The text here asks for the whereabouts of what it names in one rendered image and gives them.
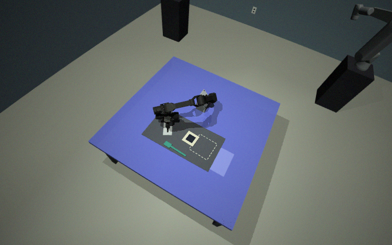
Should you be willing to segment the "cream square tile with dark square centre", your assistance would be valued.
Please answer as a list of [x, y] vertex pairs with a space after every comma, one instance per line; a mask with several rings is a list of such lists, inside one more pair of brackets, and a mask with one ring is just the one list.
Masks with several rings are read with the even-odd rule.
[[199, 136], [193, 134], [192, 132], [188, 131], [187, 134], [184, 136], [182, 141], [189, 144], [190, 146], [194, 146], [196, 141], [199, 139]]

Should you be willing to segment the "green small trowel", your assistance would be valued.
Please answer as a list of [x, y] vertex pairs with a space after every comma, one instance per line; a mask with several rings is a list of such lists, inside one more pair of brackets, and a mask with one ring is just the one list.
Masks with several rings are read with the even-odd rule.
[[168, 141], [166, 141], [163, 145], [165, 145], [166, 147], [168, 147], [168, 148], [172, 148], [172, 149], [174, 149], [175, 151], [177, 151], [178, 153], [180, 153], [181, 155], [183, 155], [183, 156], [185, 156], [186, 157], [186, 155], [185, 154], [183, 154], [182, 152], [180, 152], [179, 150], [177, 150], [176, 148], [174, 148], [173, 146], [172, 146], [172, 144], [171, 143], [169, 143]]

